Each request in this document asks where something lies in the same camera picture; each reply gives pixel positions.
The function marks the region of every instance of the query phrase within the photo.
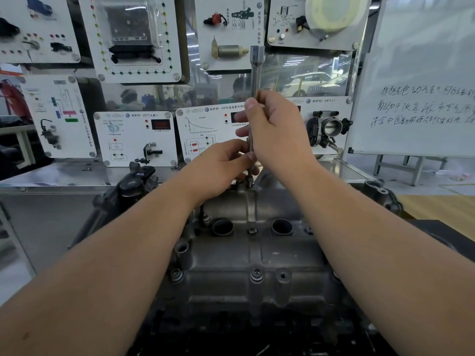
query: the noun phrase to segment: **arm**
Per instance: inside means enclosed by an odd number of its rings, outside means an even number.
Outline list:
[[[475,264],[323,169],[292,103],[272,91],[260,101],[264,109],[249,99],[247,116],[236,119],[249,119],[258,160],[297,199],[332,267],[386,340],[401,355],[473,354]]]
[[[255,161],[246,148],[211,146],[22,288],[0,308],[0,355],[125,354],[188,215],[244,179]]]

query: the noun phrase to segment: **forearm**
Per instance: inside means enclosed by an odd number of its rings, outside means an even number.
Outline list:
[[[287,187],[345,287],[400,354],[472,353],[474,264],[317,163]]]
[[[0,354],[124,354],[193,208],[180,189],[159,186],[8,301]]]

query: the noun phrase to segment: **fingernail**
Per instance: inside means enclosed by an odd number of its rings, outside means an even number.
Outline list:
[[[246,110],[250,110],[252,107],[254,107],[258,104],[259,104],[259,102],[255,98],[250,97],[246,100],[245,108],[246,108]]]
[[[247,155],[247,157],[249,157],[251,159],[251,161],[255,162],[258,159],[256,157],[256,154],[254,153],[254,151],[248,152],[246,155]]]

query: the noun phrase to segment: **person's right hand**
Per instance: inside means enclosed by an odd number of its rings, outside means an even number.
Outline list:
[[[256,99],[247,99],[246,110],[234,119],[249,121],[258,160],[285,184],[302,165],[317,162],[298,107],[270,90],[260,91],[259,101],[264,107]],[[236,130],[239,137],[248,134],[249,126]]]

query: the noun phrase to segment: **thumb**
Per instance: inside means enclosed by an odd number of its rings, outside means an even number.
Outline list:
[[[269,125],[269,120],[264,113],[264,109],[255,98],[251,97],[247,99],[245,108],[252,131],[260,132],[260,130]]]
[[[238,158],[235,158],[232,161],[229,161],[229,171],[231,171],[233,173],[233,176],[236,177],[244,170],[247,170],[248,168],[253,166],[256,161],[256,154],[254,152],[248,152],[244,155],[239,156]]]

